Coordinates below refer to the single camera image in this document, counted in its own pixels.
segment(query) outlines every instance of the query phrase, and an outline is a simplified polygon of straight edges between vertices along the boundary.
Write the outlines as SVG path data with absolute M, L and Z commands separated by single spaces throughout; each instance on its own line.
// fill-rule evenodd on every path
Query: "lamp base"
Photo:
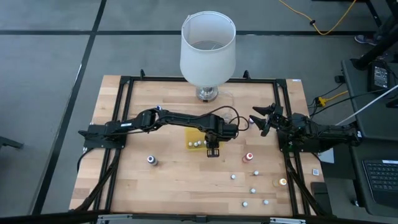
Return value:
M 213 101 L 218 95 L 218 88 L 216 87 L 197 87 L 197 97 L 199 100 L 207 103 Z

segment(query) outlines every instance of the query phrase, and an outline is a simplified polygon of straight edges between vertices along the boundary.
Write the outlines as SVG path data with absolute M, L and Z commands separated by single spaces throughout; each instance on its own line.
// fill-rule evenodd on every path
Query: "small cylinder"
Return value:
M 242 158 L 243 162 L 250 162 L 250 160 L 253 159 L 253 153 L 247 153 L 246 155 L 244 155 L 244 157 Z
M 148 156 L 147 161 L 152 166 L 156 166 L 157 165 L 157 159 L 154 156 Z
M 285 186 L 287 184 L 287 180 L 285 178 L 274 180 L 272 182 L 274 187 Z

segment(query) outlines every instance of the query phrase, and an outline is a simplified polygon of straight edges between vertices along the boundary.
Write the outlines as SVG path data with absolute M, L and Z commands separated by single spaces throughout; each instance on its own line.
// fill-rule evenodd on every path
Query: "lamp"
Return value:
M 204 102 L 214 100 L 217 86 L 235 71 L 235 37 L 233 21 L 219 12 L 198 12 L 182 25 L 180 69 Z

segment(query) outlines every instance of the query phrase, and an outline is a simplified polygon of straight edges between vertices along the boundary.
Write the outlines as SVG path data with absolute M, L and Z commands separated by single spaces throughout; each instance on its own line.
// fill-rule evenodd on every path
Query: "wooden board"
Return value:
M 95 124 L 111 120 L 120 76 L 104 76 L 93 115 Z M 301 81 L 287 80 L 292 110 L 308 114 Z M 268 106 L 274 102 L 271 84 L 225 83 L 219 87 L 215 101 L 202 103 L 195 96 L 195 87 L 187 82 L 134 82 L 129 118 L 142 110 L 160 105 L 163 109 L 188 114 L 203 114 L 219 106 L 230 105 L 239 115 L 261 116 L 252 106 Z M 220 116 L 235 117 L 229 109 L 217 111 Z M 245 153 L 254 154 L 250 163 L 242 163 Z M 98 181 L 103 149 L 95 149 L 81 161 L 70 208 L 82 203 Z M 158 166 L 146 161 L 153 155 Z M 323 182 L 318 160 L 311 154 L 301 153 L 303 172 L 308 189 L 313 181 Z M 312 175 L 319 169 L 320 175 Z M 253 171 L 260 174 L 253 176 Z M 273 180 L 286 178 L 283 155 L 277 136 L 271 129 L 261 137 L 253 125 L 240 132 L 220 149 L 220 157 L 207 158 L 205 151 L 185 149 L 184 127 L 164 126 L 150 134 L 132 134 L 122 150 L 115 185 L 112 212 L 173 213 L 207 215 L 292 215 L 287 187 L 274 187 Z M 251 188 L 257 192 L 250 194 Z M 108 187 L 104 188 L 100 208 Z M 302 211 L 300 192 L 296 189 L 299 210 Z

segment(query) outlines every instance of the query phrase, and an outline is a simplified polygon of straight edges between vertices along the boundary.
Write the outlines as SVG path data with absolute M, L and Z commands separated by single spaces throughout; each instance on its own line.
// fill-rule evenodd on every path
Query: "yellow cable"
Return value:
M 307 19 L 309 19 L 310 21 L 313 21 L 313 19 L 311 19 L 311 18 L 310 18 L 309 16 L 307 16 L 306 14 L 294 10 L 292 7 L 290 7 L 288 4 L 286 4 L 286 3 L 283 2 L 282 0 L 279 0 L 279 1 L 280 1 L 282 4 L 284 4 L 286 7 L 288 7 L 291 11 L 294 11 L 294 12 L 297 13 L 297 14 L 300 14 L 300 15 L 302 15 L 302 16 L 305 16 L 305 17 L 306 17 Z M 355 4 L 356 1 L 357 1 L 357 0 L 354 0 L 353 3 L 351 3 L 351 5 L 350 5 L 349 8 L 347 9 L 347 11 L 344 13 L 344 15 L 339 19 L 339 21 L 336 23 L 336 25 L 335 25 L 333 28 L 331 28 L 328 32 L 326 32 L 326 33 L 321 33 L 321 32 L 318 30 L 317 25 L 315 25 L 315 23 L 313 23 L 312 26 L 315 28 L 315 30 L 317 30 L 317 32 L 318 32 L 320 35 L 328 35 L 331 31 L 333 31 L 333 30 L 340 24 L 340 22 L 342 22 L 342 20 L 344 19 L 344 17 L 346 17 L 347 13 L 351 10 L 351 8 L 354 6 L 354 4 Z
M 344 91 L 344 92 L 342 92 L 342 93 L 339 93 L 339 94 L 337 94 L 337 95 L 334 96 L 334 97 L 331 97 L 331 98 L 329 98 L 329 99 L 326 99 L 326 102 L 327 102 L 327 101 L 331 101 L 332 99 L 335 99 L 336 97 L 339 97 L 339 96 L 344 95 L 344 94 L 346 94 L 346 93 L 348 93 L 348 90 L 347 90 L 347 91 Z

